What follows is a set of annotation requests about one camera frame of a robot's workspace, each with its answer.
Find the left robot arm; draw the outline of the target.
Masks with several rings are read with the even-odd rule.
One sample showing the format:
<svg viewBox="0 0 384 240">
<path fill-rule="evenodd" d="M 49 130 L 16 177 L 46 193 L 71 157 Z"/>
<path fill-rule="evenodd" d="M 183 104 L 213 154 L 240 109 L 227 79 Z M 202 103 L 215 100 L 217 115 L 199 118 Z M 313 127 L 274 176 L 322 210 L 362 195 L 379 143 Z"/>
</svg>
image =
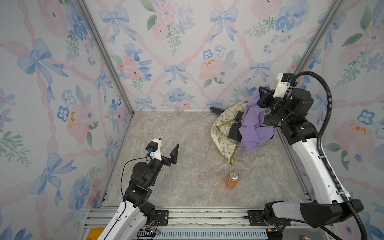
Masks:
<svg viewBox="0 0 384 240">
<path fill-rule="evenodd" d="M 146 156 L 137 159 L 139 162 L 132 169 L 129 185 L 122 191 L 122 201 L 99 240 L 132 240 L 145 226 L 156 222 L 155 205 L 149 202 L 151 187 L 163 166 L 178 162 L 180 147 L 177 144 L 170 157 L 165 157 L 161 154 L 161 146 L 161 139 L 153 139 L 146 146 Z"/>
</svg>

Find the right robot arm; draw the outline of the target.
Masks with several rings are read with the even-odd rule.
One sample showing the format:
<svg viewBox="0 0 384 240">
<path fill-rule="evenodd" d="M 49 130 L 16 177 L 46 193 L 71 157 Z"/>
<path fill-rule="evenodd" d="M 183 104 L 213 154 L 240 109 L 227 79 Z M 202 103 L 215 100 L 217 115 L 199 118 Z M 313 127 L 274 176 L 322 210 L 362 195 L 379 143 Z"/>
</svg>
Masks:
<svg viewBox="0 0 384 240">
<path fill-rule="evenodd" d="M 265 205 L 265 221 L 275 224 L 284 219 L 302 221 L 313 228 L 343 222 L 360 213 L 364 207 L 360 200 L 351 199 L 341 184 L 336 184 L 330 164 L 324 163 L 324 154 L 319 153 L 316 127 L 306 120 L 314 100 L 303 89 L 293 89 L 290 95 L 276 95 L 272 89 L 261 87 L 261 108 L 270 110 L 265 124 L 279 128 L 288 144 L 299 156 L 312 183 L 315 200 L 305 203 L 270 202 Z"/>
</svg>

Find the purple cloth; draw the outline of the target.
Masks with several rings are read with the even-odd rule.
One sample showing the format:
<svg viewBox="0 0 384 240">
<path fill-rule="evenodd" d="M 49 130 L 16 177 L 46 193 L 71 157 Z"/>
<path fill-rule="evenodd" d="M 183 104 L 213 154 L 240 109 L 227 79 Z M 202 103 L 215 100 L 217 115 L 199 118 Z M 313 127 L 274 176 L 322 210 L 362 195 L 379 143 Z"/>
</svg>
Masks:
<svg viewBox="0 0 384 240">
<path fill-rule="evenodd" d="M 260 99 L 260 92 L 256 91 L 246 104 L 239 128 L 242 135 L 239 150 L 243 152 L 255 151 L 275 135 L 275 129 L 264 124 L 266 108 L 259 107 Z"/>
</svg>

